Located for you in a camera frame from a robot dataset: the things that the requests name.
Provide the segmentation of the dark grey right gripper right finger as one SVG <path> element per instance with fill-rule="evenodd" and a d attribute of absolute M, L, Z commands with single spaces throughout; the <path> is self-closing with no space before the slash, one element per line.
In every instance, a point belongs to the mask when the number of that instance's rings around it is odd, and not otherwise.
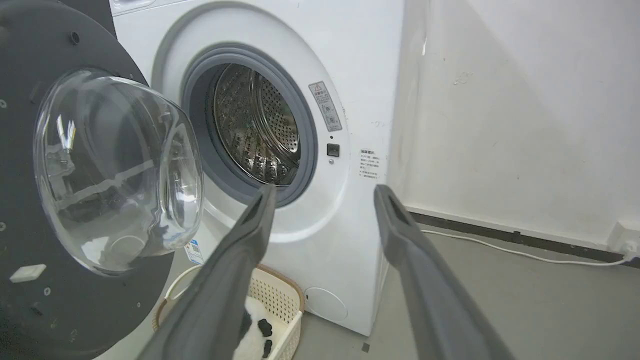
<path fill-rule="evenodd" d="M 421 360 L 512 360 L 514 354 L 393 190 L 374 207 L 384 257 L 399 275 Z"/>

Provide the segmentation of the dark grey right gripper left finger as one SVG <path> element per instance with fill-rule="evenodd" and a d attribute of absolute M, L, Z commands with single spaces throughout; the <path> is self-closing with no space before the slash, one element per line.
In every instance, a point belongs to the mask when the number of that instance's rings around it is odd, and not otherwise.
<path fill-rule="evenodd" d="M 138 355 L 140 360 L 230 360 L 252 272 L 265 256 L 274 185 L 262 186 Z"/>

